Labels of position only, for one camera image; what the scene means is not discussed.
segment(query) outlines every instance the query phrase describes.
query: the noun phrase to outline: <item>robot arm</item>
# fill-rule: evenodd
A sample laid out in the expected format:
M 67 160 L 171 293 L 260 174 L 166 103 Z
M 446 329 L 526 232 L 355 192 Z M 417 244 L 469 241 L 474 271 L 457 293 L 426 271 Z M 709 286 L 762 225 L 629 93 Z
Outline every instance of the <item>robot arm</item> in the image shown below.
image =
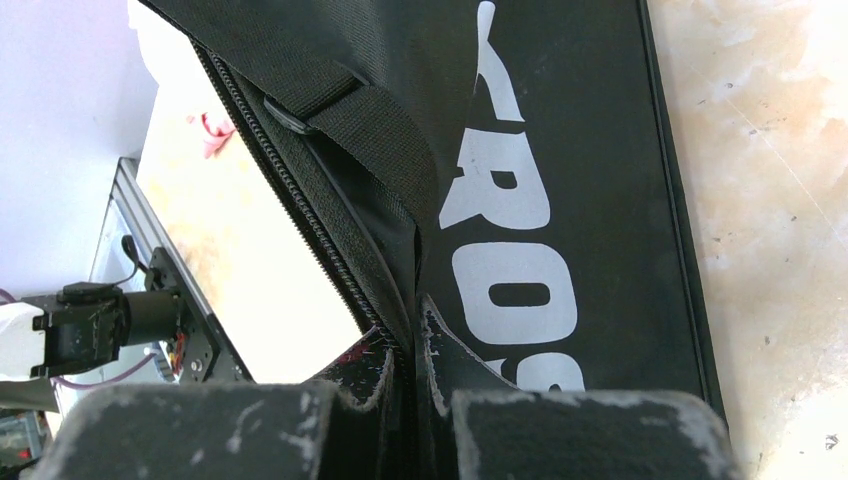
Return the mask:
M 25 382 L 44 364 L 46 332 L 33 330 L 44 310 L 24 302 L 0 306 L 0 381 Z
M 0 381 L 87 372 L 120 348 L 170 338 L 179 306 L 167 291 L 124 293 L 80 282 L 0 307 Z

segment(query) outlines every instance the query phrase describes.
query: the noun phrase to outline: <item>nylon webbing strap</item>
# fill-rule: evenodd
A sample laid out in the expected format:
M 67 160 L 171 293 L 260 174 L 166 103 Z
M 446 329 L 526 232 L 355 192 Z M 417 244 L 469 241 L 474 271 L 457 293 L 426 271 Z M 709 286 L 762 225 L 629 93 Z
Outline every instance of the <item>nylon webbing strap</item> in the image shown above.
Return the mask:
M 339 144 L 400 197 L 422 237 L 429 237 L 438 207 L 435 162 L 412 118 L 388 92 L 356 88 L 360 82 L 349 71 L 291 38 L 285 22 L 261 11 L 260 4 L 206 0 L 207 8 L 197 8 L 185 0 L 142 3 Z
M 385 90 L 360 87 L 307 123 L 398 195 L 422 239 L 429 237 L 438 207 L 433 157 L 415 123 Z

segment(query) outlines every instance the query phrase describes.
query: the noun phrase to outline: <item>black fabric bag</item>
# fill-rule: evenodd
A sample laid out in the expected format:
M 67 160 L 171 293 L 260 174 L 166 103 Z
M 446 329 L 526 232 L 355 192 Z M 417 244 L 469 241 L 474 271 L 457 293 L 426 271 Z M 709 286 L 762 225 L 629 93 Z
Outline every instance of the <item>black fabric bag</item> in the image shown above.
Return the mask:
M 412 358 L 427 294 L 520 388 L 723 415 L 644 0 L 142 2 L 363 332 Z

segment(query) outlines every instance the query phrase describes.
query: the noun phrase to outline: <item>table surface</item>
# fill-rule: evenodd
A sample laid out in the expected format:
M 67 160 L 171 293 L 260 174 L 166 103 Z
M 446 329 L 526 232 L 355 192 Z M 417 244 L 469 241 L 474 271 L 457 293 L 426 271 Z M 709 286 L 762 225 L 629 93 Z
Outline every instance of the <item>table surface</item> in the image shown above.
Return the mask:
M 736 455 L 846 478 L 848 2 L 649 4 Z M 256 378 L 302 380 L 358 332 L 241 140 L 202 158 L 185 119 L 222 107 L 161 43 L 139 184 Z

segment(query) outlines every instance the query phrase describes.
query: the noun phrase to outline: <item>zipper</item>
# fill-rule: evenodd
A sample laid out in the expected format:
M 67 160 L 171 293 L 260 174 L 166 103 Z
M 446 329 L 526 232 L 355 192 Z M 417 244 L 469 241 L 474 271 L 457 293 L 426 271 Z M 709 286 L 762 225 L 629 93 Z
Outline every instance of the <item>zipper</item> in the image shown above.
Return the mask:
M 291 175 L 291 172 L 280 158 L 276 148 L 273 146 L 271 141 L 268 140 L 265 130 L 253 115 L 253 111 L 244 100 L 240 88 L 232 79 L 228 67 L 218 57 L 207 53 L 202 48 L 194 46 L 194 49 L 201 57 L 203 69 L 212 81 L 212 85 L 215 88 L 218 97 L 222 100 L 224 107 L 227 110 L 227 114 L 233 119 L 233 123 L 235 123 L 237 127 L 242 127 L 240 128 L 242 132 L 250 134 L 242 135 L 242 137 L 251 155 L 254 158 L 266 159 L 268 164 L 270 164 L 268 165 L 265 162 L 258 162 L 262 175 L 265 177 L 268 185 L 277 196 L 277 199 L 280 201 L 283 209 L 289 215 L 289 218 L 291 218 L 292 223 L 294 223 L 297 227 L 301 238 L 309 246 L 309 250 L 312 252 L 313 257 L 319 265 L 321 265 L 321 269 L 324 271 L 324 274 L 327 275 L 328 279 L 330 279 L 336 293 L 345 300 L 345 305 L 351 315 L 356 319 L 360 329 L 367 331 L 370 326 L 376 326 L 378 330 L 382 328 L 385 332 L 381 331 L 380 333 L 386 338 L 389 346 L 393 349 L 400 348 L 394 335 L 392 335 L 388 329 L 383 326 L 377 313 L 374 311 L 374 308 L 365 297 L 362 288 L 347 268 L 341 254 L 339 254 L 338 248 L 333 243 L 329 234 L 327 234 L 323 224 L 321 224 L 318 220 L 318 216 L 306 200 L 303 192 L 300 190 L 300 187 L 295 182 L 294 177 Z M 303 215 L 305 224 L 304 221 L 299 221 L 300 219 L 296 218 L 290 209 L 287 208 L 287 199 L 290 200 L 297 211 Z M 332 266 L 332 271 L 318 256 L 318 249 L 326 254 Z M 350 305 L 350 302 L 346 300 L 344 292 L 342 292 L 339 282 L 336 280 L 344 285 L 344 288 L 350 296 L 353 297 L 358 310 L 354 309 L 353 306 Z M 367 319 L 367 323 L 362 322 L 361 319 L 363 315 Z
M 345 301 L 345 305 L 347 305 L 354 318 L 357 319 L 357 323 L 360 324 L 360 328 L 367 331 L 368 327 L 374 326 L 380 336 L 385 339 L 389 348 L 391 348 L 394 352 L 394 356 L 397 361 L 397 369 L 401 375 L 401 383 L 404 392 L 403 398 L 404 401 L 408 403 L 404 408 L 402 408 L 402 410 L 406 411 L 406 413 L 401 413 L 402 421 L 407 423 L 407 425 L 416 428 L 418 422 L 417 415 L 415 414 L 417 398 L 414 388 L 414 363 L 408 362 L 407 355 L 404 353 L 400 343 L 397 341 L 394 334 L 385 326 L 379 315 L 377 315 L 374 311 L 374 308 L 366 298 L 362 288 L 350 273 L 350 270 L 348 269 L 345 261 L 342 259 L 338 248 L 335 246 L 323 224 L 318 219 L 312 205 L 310 205 L 306 200 L 306 197 L 300 190 L 300 187 L 297 185 L 297 182 L 291 172 L 288 170 L 288 167 L 286 167 L 285 163 L 277 153 L 276 147 L 274 147 L 268 139 L 268 135 L 256 119 L 250 105 L 248 105 L 247 101 L 244 99 L 241 89 L 233 80 L 227 65 L 220 58 L 214 54 L 210 54 L 193 42 L 192 46 L 201 60 L 200 63 L 203 65 L 206 75 L 212 82 L 215 92 L 224 104 L 227 114 L 233 120 L 233 123 L 236 125 L 239 132 L 242 133 L 242 139 L 247 145 L 251 155 L 254 159 L 265 160 L 257 162 L 260 167 L 259 169 L 262 171 L 262 174 L 265 176 L 265 180 L 268 182 L 271 189 L 274 191 L 274 194 L 277 196 L 277 199 L 280 201 L 283 209 L 296 225 L 298 233 L 300 233 L 300 236 L 309 246 L 312 255 L 321 265 L 324 273 L 333 284 L 336 292 Z M 293 207 L 303 215 L 304 221 L 301 221 L 292 213 L 289 205 L 293 205 Z M 326 254 L 332 269 L 328 268 L 325 262 L 322 261 L 317 253 L 318 251 Z M 349 296 L 346 296 L 345 292 L 341 290 L 340 284 L 345 288 Z M 350 305 L 347 298 L 352 298 L 354 300 L 355 307 L 358 311 Z M 363 315 L 368 321 L 368 324 L 365 325 L 366 328 L 362 328 L 363 325 L 360 322 Z M 406 457 L 404 459 L 405 463 L 407 463 L 407 465 L 414 465 L 412 462 L 414 462 L 417 442 L 409 445 L 404 450 L 404 456 Z

